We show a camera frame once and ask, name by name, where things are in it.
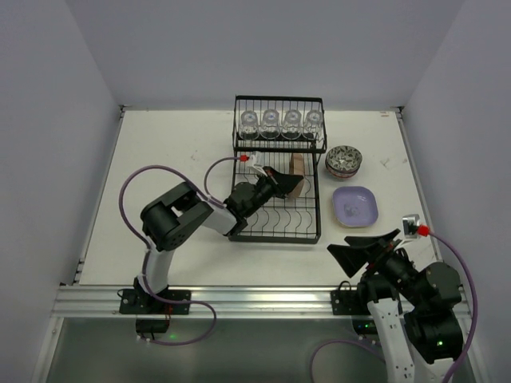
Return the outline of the blue patterned bowl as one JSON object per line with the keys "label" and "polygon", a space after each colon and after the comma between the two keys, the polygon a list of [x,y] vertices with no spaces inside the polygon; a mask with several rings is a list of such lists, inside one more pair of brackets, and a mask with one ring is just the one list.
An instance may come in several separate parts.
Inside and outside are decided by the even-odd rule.
{"label": "blue patterned bowl", "polygon": [[337,171],[337,170],[333,169],[329,164],[325,164],[325,168],[333,177],[335,177],[336,179],[339,179],[339,180],[348,180],[348,179],[354,177],[358,172],[357,168],[350,172]]}

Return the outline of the black white leaf bowl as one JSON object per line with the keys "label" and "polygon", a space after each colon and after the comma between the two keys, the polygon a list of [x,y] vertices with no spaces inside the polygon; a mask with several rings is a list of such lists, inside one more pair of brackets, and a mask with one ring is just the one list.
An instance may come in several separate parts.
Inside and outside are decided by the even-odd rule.
{"label": "black white leaf bowl", "polygon": [[350,145],[339,145],[327,152],[326,164],[337,172],[356,172],[362,164],[362,153]]}

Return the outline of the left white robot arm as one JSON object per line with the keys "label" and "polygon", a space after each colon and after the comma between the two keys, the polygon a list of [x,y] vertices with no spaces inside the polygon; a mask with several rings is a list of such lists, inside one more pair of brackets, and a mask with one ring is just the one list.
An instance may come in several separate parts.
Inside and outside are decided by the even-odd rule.
{"label": "left white robot arm", "polygon": [[238,235],[266,202],[287,198],[303,180],[302,175],[264,166],[255,183],[237,183],[220,204],[201,196],[188,179],[178,184],[141,212],[142,239],[148,250],[137,285],[149,296],[161,296],[168,289],[168,272],[176,249],[198,228],[206,227],[227,237]]}

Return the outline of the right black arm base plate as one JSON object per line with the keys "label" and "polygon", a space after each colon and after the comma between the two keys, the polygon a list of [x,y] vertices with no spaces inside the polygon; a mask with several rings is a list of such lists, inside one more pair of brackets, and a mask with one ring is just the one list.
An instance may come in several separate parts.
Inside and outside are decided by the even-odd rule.
{"label": "right black arm base plate", "polygon": [[331,310],[334,316],[340,315],[369,315],[367,309],[359,296],[358,291],[349,281],[342,281],[330,292]]}

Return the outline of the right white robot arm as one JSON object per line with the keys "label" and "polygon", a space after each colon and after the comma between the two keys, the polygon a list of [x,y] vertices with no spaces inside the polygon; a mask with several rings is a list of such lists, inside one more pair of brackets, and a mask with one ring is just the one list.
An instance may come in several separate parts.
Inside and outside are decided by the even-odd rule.
{"label": "right white robot arm", "polygon": [[418,270],[399,230],[376,237],[347,236],[329,253],[356,287],[382,341],[389,382],[449,382],[461,360],[463,333],[454,307],[461,302],[459,273],[443,262]]}

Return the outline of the brown square plate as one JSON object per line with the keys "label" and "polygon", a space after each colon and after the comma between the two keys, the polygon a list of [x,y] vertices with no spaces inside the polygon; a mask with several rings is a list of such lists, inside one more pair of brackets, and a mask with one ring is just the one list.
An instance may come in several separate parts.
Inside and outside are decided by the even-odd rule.
{"label": "brown square plate", "polygon": [[302,176],[300,182],[295,186],[293,191],[289,194],[289,199],[297,199],[300,197],[304,182],[305,182],[305,163],[303,154],[301,153],[292,153],[289,163],[289,172],[291,175]]}

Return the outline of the purple square plate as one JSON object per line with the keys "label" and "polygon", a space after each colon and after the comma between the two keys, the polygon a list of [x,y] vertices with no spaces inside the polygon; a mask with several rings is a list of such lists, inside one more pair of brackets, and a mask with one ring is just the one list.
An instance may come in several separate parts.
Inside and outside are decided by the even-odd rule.
{"label": "purple square plate", "polygon": [[337,188],[332,194],[335,218],[344,227],[370,227],[379,213],[374,193],[361,186]]}

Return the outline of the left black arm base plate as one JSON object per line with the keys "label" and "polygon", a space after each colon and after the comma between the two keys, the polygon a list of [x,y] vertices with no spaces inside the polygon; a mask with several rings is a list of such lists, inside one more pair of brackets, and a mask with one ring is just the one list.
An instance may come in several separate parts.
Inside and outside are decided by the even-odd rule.
{"label": "left black arm base plate", "polygon": [[121,289],[117,293],[121,298],[119,313],[133,315],[187,315],[192,297],[190,290],[163,290],[159,294],[162,299],[181,302],[169,304],[135,288]]}

